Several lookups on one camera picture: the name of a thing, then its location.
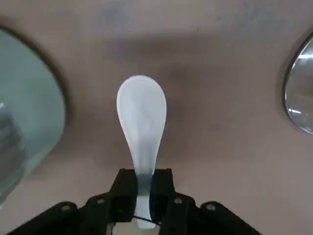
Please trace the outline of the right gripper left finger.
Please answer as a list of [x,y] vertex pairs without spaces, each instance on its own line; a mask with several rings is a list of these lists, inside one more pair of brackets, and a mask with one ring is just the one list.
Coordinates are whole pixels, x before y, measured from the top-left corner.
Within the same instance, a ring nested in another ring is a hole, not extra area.
[[116,223],[134,216],[137,180],[134,170],[120,169],[110,191],[93,196],[84,206],[58,203],[14,230],[11,235],[111,235]]

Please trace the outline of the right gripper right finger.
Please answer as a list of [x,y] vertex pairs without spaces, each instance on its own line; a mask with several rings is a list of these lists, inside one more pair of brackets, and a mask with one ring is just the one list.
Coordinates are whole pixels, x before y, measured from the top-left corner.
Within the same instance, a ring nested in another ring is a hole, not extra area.
[[195,200],[176,192],[171,169],[155,170],[151,180],[150,215],[160,235],[259,235],[223,204]]

